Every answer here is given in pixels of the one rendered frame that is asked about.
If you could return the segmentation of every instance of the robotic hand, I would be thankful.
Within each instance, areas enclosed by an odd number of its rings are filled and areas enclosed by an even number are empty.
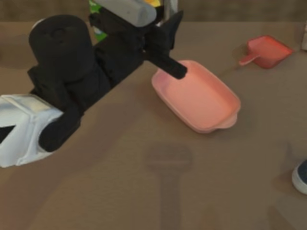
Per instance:
[[[107,37],[95,46],[75,16],[53,16],[33,27],[29,44],[38,65],[28,75],[34,88],[0,97],[0,167],[50,156],[79,128],[85,111],[146,60],[177,79],[185,76],[187,68],[169,57],[183,12],[157,26],[163,7],[97,1],[104,7],[90,23]]]

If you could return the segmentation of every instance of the shoe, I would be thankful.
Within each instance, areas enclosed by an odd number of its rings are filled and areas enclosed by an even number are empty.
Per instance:
[[[292,184],[299,192],[307,195],[307,161],[304,161],[294,169]]]

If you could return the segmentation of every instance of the pink plastic dish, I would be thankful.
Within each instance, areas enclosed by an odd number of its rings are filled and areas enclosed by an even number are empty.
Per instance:
[[[198,133],[230,128],[240,110],[239,98],[213,73],[195,61],[180,61],[188,68],[177,80],[159,69],[152,85],[166,105]]]

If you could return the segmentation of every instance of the wooden table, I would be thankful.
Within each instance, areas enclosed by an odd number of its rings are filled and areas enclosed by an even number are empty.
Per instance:
[[[0,23],[0,94],[32,88],[32,24]],[[160,206],[172,199],[164,217],[175,224],[176,195],[182,230],[305,230],[307,197],[292,187],[291,171],[307,157],[307,54],[271,70],[236,69],[248,39],[269,34],[298,50],[302,31],[303,23],[183,23],[173,57],[203,64],[237,93],[237,124],[193,132],[157,97],[156,67],[146,63],[86,113],[56,154],[0,169],[0,229],[164,230]],[[193,158],[179,189],[164,187],[162,196],[145,160],[157,152]]]

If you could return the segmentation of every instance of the red dustpan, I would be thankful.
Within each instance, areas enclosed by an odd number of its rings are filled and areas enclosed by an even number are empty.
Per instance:
[[[261,36],[248,41],[248,55],[243,57],[241,66],[254,62],[264,69],[270,69],[293,53],[293,50],[271,36]]]

